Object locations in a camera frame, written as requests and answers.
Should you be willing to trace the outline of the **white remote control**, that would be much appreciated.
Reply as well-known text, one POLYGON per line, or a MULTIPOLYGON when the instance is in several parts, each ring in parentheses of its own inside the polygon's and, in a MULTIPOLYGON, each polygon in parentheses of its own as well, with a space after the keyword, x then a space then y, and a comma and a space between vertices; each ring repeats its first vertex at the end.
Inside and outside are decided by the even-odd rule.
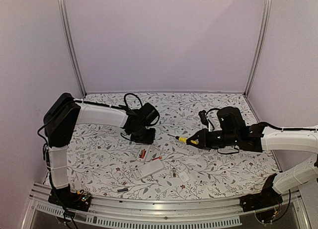
POLYGON ((154 173, 157 173, 164 169, 164 164, 161 160, 157 159, 155 161, 148 162, 132 170, 132 175, 136 180, 141 180, 154 173))

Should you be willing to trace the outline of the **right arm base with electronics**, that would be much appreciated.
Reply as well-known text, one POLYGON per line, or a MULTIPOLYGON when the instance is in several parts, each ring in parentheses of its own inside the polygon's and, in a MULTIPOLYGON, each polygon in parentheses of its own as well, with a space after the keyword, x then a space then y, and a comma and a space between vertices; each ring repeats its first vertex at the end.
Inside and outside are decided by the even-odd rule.
MULTIPOLYGON (((250 212, 255 210, 264 209, 267 207, 280 206, 283 202, 281 194, 277 193, 273 189, 273 181, 277 173, 269 176, 259 193, 247 194, 239 198, 239 204, 243 209, 243 212, 250 212)), ((263 223, 268 224, 274 222, 278 211, 271 209, 256 213, 256 219, 263 223)))

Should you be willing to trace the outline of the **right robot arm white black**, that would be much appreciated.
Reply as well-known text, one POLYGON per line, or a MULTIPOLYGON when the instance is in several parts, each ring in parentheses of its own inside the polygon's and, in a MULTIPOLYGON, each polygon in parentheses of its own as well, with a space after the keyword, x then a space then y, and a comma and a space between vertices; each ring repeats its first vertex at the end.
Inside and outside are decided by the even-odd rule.
POLYGON ((267 151, 303 151, 312 156, 293 168, 269 176, 257 196, 261 207, 268 207, 289 189, 305 184, 318 177, 318 128, 276 127, 267 122, 246 125, 236 107, 217 111, 220 130, 202 129, 186 140, 186 144, 198 149, 218 150, 238 147, 241 151, 263 153, 267 151))

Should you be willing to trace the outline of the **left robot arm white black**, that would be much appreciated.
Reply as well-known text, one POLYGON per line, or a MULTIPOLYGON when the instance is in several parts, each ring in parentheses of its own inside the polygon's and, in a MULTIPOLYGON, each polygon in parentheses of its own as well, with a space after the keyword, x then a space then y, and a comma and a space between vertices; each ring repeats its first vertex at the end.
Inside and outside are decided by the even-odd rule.
POLYGON ((63 93, 43 119, 45 140, 44 159, 47 162, 50 184, 54 197, 63 206, 70 206, 74 196, 67 176, 67 149, 77 125, 95 124, 121 128, 129 141, 151 145, 154 142, 160 114, 150 103, 132 109, 127 103, 113 106, 104 103, 75 99, 63 93))

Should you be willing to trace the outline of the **long white remote with buttons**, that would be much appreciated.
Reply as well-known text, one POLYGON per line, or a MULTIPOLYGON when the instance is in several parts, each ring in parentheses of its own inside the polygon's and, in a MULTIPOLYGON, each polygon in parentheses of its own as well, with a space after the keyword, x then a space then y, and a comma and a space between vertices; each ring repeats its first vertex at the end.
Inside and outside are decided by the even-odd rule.
POLYGON ((150 152, 151 145, 141 145, 141 148, 139 149, 137 153, 136 160, 139 162, 146 161, 146 158, 148 156, 148 153, 150 152))

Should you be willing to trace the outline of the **yellow handled screwdriver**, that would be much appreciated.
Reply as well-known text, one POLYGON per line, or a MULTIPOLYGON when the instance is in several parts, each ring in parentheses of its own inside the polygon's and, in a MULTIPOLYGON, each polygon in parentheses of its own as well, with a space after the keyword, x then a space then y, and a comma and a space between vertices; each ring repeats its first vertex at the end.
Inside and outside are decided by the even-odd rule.
POLYGON ((195 144, 195 145, 198 144, 198 141, 196 141, 196 140, 189 140, 189 139, 187 139, 187 138, 185 138, 185 137, 174 136, 174 135, 171 135, 171 134, 168 134, 168 136, 173 137, 174 139, 176 139, 176 140, 178 140, 178 141, 180 141, 180 142, 182 142, 182 143, 185 143, 185 144, 189 144, 189 143, 195 144))

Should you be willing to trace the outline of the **white battery cover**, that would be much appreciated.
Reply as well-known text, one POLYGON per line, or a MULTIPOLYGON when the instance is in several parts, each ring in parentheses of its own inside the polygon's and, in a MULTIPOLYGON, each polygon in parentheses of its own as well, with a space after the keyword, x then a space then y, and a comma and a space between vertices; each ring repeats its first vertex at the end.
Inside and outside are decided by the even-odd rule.
POLYGON ((190 180, 190 177, 186 172, 180 172, 178 176, 182 182, 187 182, 190 180))

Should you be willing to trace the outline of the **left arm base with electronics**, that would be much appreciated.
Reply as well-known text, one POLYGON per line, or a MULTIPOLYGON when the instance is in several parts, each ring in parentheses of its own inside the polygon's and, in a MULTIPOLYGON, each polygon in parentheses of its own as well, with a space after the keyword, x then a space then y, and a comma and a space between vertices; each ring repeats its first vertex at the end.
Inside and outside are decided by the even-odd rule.
POLYGON ((80 190, 71 191, 70 185, 62 189, 52 188, 48 202, 67 209, 88 212, 91 203, 91 194, 80 190))

